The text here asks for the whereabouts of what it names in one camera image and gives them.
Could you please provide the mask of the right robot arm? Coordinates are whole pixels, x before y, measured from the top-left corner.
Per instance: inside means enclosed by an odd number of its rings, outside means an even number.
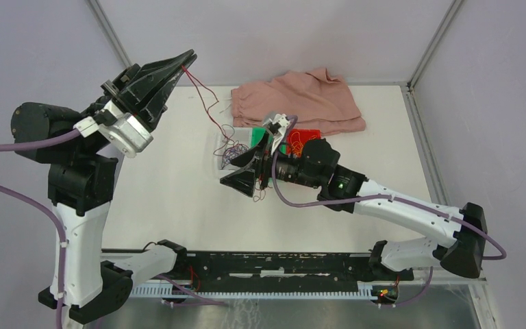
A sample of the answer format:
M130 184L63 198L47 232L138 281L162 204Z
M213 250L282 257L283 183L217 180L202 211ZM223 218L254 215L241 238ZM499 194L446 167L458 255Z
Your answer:
M419 239L379 241L368 261L372 277L385 280L394 272L439 265L444 270L476 279L481 275L488 230L484 209L468 202L458 208L425 202L398 193L338 163L340 153L324 139L313 139L299 157L272 152L268 141L231 160L237 169L220 183L247 197L270 181L317 188L315 202L290 202L293 208L325 206L336 212L368 215L417 232Z

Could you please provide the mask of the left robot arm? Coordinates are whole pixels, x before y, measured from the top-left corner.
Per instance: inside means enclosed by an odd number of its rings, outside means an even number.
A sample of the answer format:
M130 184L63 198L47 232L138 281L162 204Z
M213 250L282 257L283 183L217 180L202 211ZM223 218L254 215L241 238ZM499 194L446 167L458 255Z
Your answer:
M49 165L47 197L65 233L56 253L55 278L38 295L41 304L67 306L70 319L83 325L124 305L134 287L134 271L101 259L118 164L101 150L113 145L127 157L143 151L173 89L196 59L187 50L133 64L105 82L102 96L81 112L36 102L22 103L14 111L10 128L17 144L73 133L69 141L20 151L24 158Z

